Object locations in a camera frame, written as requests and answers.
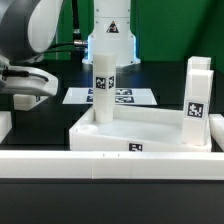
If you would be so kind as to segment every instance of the yellow warning triangle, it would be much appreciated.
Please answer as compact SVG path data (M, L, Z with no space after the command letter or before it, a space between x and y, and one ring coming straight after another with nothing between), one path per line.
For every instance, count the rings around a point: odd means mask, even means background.
M114 21L110 24L109 28L107 29L107 33L119 33Z

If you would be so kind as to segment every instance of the white tray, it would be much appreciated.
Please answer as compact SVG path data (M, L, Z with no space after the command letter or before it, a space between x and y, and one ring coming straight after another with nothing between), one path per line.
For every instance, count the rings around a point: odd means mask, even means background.
M74 151L210 152L211 136L207 122L204 146L181 143L183 112L116 105L114 121L98 124L91 107L69 130ZM80 133L83 125L94 125L98 134Z

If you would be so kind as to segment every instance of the black table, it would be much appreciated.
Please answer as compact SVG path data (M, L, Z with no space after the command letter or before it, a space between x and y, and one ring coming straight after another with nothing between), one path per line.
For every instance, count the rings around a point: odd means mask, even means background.
M13 129L1 149L69 150L68 130L90 107L63 105L69 87L92 87L92 72L76 62L36 65L59 79L57 96L29 112L12 111ZM182 110L186 66L143 62L119 70L118 88L151 88L158 108ZM215 71L210 113L224 113L224 75ZM213 151L219 151L217 145ZM0 180L0 223L223 223L223 181Z

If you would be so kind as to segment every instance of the white edge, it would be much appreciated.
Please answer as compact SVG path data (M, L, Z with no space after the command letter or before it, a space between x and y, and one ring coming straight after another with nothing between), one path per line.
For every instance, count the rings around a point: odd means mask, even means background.
M223 153L0 151L0 178L12 179L224 180L223 167Z

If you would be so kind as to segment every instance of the gray robot arm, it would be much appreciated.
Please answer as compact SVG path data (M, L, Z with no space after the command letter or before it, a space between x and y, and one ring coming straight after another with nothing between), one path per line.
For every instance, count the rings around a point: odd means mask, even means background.
M51 45L65 0L0 0L1 93L54 96L58 80L31 67L10 62L30 61Z
M0 54L10 62L18 62L46 51L64 1L0 0Z

